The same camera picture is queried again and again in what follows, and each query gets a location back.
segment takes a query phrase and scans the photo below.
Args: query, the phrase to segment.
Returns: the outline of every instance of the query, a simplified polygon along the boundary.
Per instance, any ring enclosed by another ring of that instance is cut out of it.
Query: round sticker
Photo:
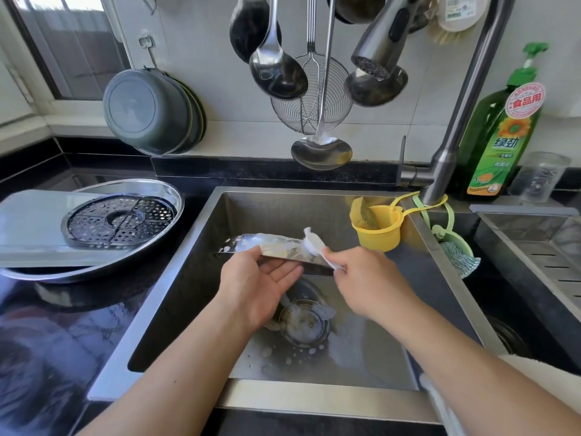
[[[540,82],[530,82],[514,90],[507,99],[504,111],[514,119],[532,116],[543,105],[545,88]]]

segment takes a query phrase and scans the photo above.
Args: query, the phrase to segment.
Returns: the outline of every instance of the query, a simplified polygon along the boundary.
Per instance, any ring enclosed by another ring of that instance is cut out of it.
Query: window pane
[[[59,99],[101,100],[129,68],[101,0],[8,0],[28,45]]]

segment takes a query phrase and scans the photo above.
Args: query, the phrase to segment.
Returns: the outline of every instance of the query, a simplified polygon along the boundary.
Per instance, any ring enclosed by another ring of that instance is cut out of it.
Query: person
[[[351,309],[380,324],[413,355],[469,435],[579,435],[581,416],[422,302],[384,254],[361,247],[325,256]],[[199,435],[252,334],[301,276],[298,263],[260,247],[222,268],[214,299],[143,376],[81,432]]]

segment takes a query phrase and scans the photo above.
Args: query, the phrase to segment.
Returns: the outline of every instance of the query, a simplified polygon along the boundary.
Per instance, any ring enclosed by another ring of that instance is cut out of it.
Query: hand
[[[255,246],[237,252],[222,266],[216,298],[242,313],[254,332],[274,315],[282,294],[297,281],[303,268],[297,262],[269,260],[258,267],[262,251]]]
[[[386,309],[419,301],[396,264],[380,251],[358,246],[342,252],[325,248],[323,254],[346,269],[335,270],[335,282],[356,314],[379,322]]]

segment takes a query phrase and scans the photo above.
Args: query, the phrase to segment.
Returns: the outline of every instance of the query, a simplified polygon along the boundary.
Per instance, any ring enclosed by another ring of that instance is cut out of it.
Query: faucet spout
[[[454,106],[444,140],[440,148],[432,156],[430,167],[427,171],[422,171],[422,174],[414,174],[414,178],[410,180],[412,176],[411,170],[408,166],[403,165],[403,156],[400,156],[397,183],[424,186],[425,188],[419,193],[419,198],[424,205],[435,205],[441,201],[446,192],[446,187],[456,167],[460,141],[468,125],[472,110],[474,110],[478,101],[478,95],[482,90],[486,75],[490,70],[490,65],[498,49],[504,28],[512,12],[514,1],[490,1],[488,15],[484,21],[464,83],[460,89],[458,101]]]

